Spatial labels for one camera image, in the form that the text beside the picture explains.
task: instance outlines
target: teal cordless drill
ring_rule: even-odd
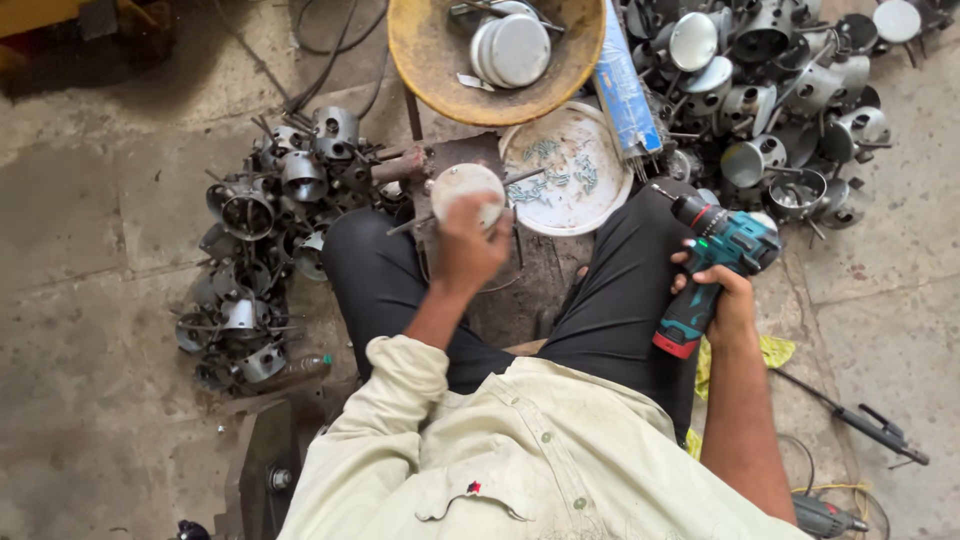
[[[672,200],[670,211],[697,235],[684,264],[689,275],[723,264],[741,276],[755,276],[780,254],[777,231],[749,213],[723,209],[695,195],[675,197],[656,184],[650,188]],[[688,281],[660,319],[654,345],[679,358],[690,356],[713,319],[721,288],[720,283]]]

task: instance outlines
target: man's right hand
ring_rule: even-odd
[[[684,246],[690,247],[693,240],[685,240]],[[690,257],[688,252],[675,253],[672,262],[683,264]],[[740,276],[730,268],[717,264],[697,272],[692,276],[697,283],[720,283],[723,292],[717,298],[716,314],[707,327],[707,339],[712,347],[726,347],[732,342],[742,342],[744,337],[756,338],[756,316],[754,310],[754,288],[750,280]],[[686,286],[686,274],[677,274],[670,292],[677,294]]]

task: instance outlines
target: cream shirt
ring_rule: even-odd
[[[809,539],[625,386],[518,357],[461,396],[439,349],[378,337],[367,358],[370,380],[310,444],[280,540]]]

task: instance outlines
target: drill bit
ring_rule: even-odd
[[[674,197],[673,195],[667,193],[666,190],[660,187],[659,185],[650,184],[650,188],[656,191],[657,193],[659,193],[660,195],[663,195],[667,199],[670,199],[671,201],[676,201],[677,199],[679,199],[679,197]]]

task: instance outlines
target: black trousers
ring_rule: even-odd
[[[674,194],[695,193],[687,184],[657,182]],[[697,355],[680,360],[651,341],[673,298],[670,284],[682,271],[670,255],[692,236],[669,208],[668,199],[644,188],[613,213],[596,233],[586,277],[567,298],[537,356],[646,395],[670,415],[682,442],[690,425]],[[324,243],[324,268],[363,380],[372,370],[367,343],[402,333],[426,293],[413,238],[386,235],[395,225],[380,212],[352,211],[333,224]],[[460,394],[476,391],[487,375],[503,373],[514,360],[464,324],[454,332],[446,353],[449,388]]]

